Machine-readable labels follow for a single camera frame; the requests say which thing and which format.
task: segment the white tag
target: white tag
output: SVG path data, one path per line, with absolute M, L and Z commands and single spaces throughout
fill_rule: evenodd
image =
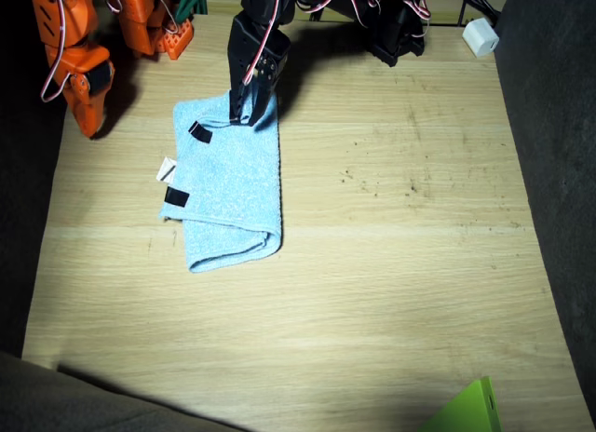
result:
M 174 180 L 174 174 L 176 173 L 176 161 L 169 157 L 164 158 L 164 162 L 161 164 L 159 171 L 157 172 L 156 179 L 160 182 L 172 183 Z

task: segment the black tag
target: black tag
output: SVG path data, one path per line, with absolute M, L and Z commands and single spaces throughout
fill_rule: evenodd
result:
M 165 201 L 172 206 L 184 207 L 189 195 L 186 192 L 176 190 L 175 188 L 168 187 L 166 190 Z
M 193 123 L 193 126 L 188 129 L 188 132 L 199 142 L 203 143 L 211 142 L 211 136 L 213 135 L 211 131 L 201 127 L 198 122 Z

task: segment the light blue towel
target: light blue towel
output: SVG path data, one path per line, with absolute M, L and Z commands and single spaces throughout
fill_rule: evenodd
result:
M 245 100 L 243 122 L 251 114 Z M 200 142 L 189 129 L 212 132 Z M 164 203 L 160 217 L 182 220 L 191 272 L 258 260 L 281 244 L 278 108 L 273 97 L 254 127 L 229 122 L 229 93 L 174 107 L 178 165 L 170 188 L 185 192 L 184 207 Z

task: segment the green object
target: green object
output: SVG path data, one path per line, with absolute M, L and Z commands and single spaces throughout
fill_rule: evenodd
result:
M 207 0 L 181 0 L 174 15 L 174 20 L 176 23 L 182 24 L 191 15 L 195 14 L 207 14 Z
M 491 378 L 474 381 L 418 432 L 501 432 Z

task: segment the green box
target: green box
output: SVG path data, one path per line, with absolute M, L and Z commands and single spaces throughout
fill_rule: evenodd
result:
M 418 432 L 501 432 L 491 378 L 474 381 Z

